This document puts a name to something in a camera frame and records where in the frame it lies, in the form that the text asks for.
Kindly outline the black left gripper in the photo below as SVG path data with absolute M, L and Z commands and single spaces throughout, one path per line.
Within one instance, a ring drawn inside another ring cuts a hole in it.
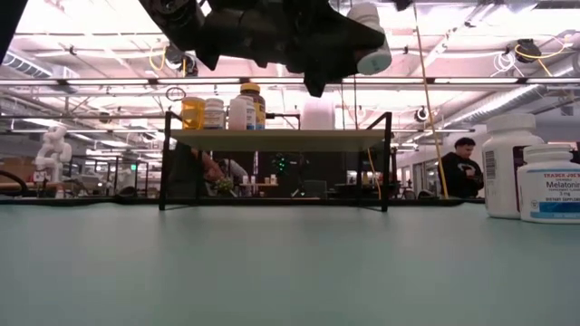
M 386 69 L 383 59 L 368 62 L 386 48 L 372 3 L 353 5 L 343 15 L 327 1 L 200 1 L 194 17 L 196 56 L 211 71 L 222 56 L 254 60 L 262 68 L 281 63 L 303 72 L 309 94 L 320 97 L 329 82 Z

